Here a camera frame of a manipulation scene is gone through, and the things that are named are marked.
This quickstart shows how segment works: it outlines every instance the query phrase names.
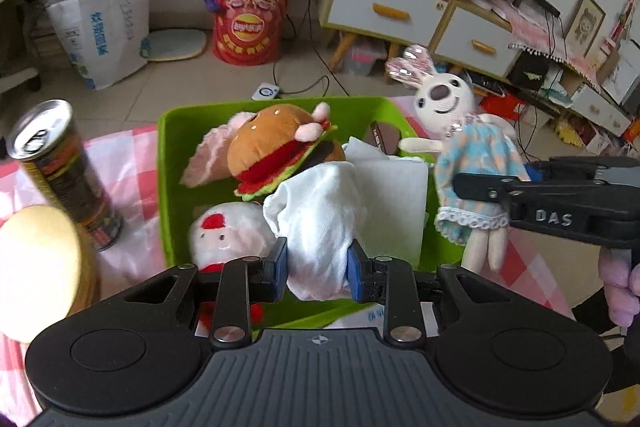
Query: framed drawing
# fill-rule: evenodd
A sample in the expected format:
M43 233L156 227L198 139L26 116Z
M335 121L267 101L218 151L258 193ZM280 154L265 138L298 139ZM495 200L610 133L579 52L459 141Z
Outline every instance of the framed drawing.
M566 45L580 57L586 57L598 34L606 13L594 0L578 0L574 17L564 39Z

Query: red bucket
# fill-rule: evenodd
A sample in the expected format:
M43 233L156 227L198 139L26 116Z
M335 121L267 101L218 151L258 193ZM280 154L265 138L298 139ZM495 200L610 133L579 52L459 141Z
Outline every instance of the red bucket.
M257 66L278 58L287 0L216 0L213 52L236 66Z

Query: green plastic basket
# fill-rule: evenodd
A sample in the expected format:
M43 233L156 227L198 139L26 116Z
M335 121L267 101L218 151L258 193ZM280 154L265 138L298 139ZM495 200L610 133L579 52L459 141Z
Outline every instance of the green plastic basket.
M378 97L328 98L331 122L338 126L332 138L344 143L350 136L364 138L373 121L393 124L403 138L416 136L414 130L393 102ZM287 99L311 112L321 102L318 98ZM180 185L182 172L202 137L212 127L226 123L240 111L257 112L269 105L282 103L232 102L213 105L179 107L162 115L158 124L158 195L162 245L167 266L188 263L191 260L188 230L197 206L238 201L233 194L238 182L226 179L205 187L187 188ZM427 161L433 161L425 155ZM433 226L438 210L438 198L433 179L429 179L427 211L429 220L422 240L422 255L417 267L421 271L434 271L443 263L459 263L462 247L452 245ZM327 302L299 301L292 294L284 301L264 305L262 327L322 328L338 318L353 313L363 306L349 300Z

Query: bunny plush toy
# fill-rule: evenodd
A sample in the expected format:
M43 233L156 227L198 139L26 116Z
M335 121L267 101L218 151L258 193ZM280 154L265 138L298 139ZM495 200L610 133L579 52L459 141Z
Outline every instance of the bunny plush toy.
M437 73L422 46L392 58L386 70L394 79L417 88L415 110L430 139L405 138L408 153L439 153L435 181L440 208L436 229L452 243L465 245L462 266L478 273L488 260L502 267L509 216L497 203L460 200L452 188L457 172L500 174L529 180L513 144L513 127L492 114L476 113L471 87L455 74Z

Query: pink hand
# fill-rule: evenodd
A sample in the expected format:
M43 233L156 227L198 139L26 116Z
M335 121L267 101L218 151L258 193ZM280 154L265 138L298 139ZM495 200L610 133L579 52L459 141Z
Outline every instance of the pink hand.
M598 273L604 282L609 318L628 328L640 313L640 265L631 270L630 250L600 250Z

